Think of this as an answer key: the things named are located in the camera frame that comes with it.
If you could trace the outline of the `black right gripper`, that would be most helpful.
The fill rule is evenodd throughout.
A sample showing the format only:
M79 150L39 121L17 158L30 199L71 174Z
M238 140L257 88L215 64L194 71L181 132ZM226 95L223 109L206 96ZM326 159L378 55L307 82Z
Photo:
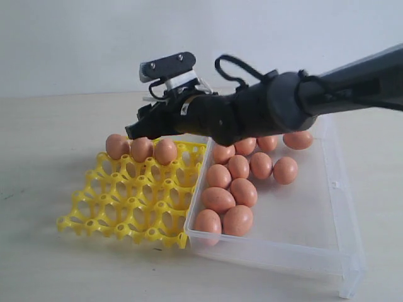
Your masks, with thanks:
M139 109L137 121L125 127L129 139L190 133L212 138L237 138L239 122L229 98L199 94Z

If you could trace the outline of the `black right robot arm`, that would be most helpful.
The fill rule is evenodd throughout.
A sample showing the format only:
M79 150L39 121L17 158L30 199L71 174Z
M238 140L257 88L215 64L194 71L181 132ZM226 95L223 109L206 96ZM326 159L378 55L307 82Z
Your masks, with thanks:
M126 127L130 139L190 133L232 145L245 138L309 129L317 117L365 108L402 109L402 46L396 45L322 75L304 70L262 74L242 60L221 55L215 70L237 83L220 95L195 73L195 56L181 52L144 62L139 77L151 94Z

